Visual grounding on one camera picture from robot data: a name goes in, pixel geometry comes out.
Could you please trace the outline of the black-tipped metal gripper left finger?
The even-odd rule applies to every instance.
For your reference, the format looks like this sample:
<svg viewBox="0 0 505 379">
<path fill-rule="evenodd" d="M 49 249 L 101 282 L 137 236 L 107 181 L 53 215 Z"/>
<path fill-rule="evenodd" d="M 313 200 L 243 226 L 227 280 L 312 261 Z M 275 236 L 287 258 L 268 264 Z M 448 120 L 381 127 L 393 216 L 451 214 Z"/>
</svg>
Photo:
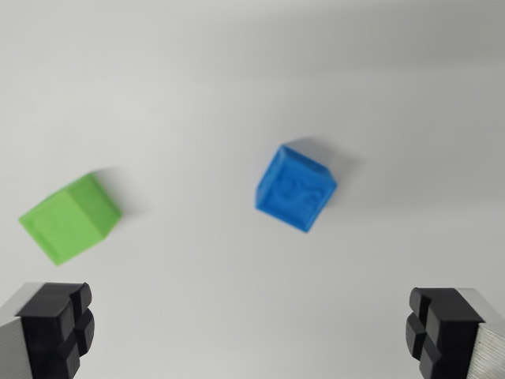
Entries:
<svg viewBox="0 0 505 379">
<path fill-rule="evenodd" d="M 21 286 L 1 305 L 1 377 L 75 377 L 94 338 L 91 302 L 87 283 Z"/>
</svg>

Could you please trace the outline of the black-tipped metal gripper right finger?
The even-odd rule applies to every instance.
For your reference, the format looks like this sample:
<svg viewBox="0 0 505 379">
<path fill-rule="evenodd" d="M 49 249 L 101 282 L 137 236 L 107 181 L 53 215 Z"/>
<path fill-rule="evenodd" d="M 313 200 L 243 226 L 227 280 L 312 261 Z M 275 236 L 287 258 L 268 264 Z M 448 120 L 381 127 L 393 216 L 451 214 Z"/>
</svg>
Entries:
<svg viewBox="0 0 505 379">
<path fill-rule="evenodd" d="M 503 378 L 504 317 L 473 288 L 410 292 L 406 344 L 424 378 Z"/>
</svg>

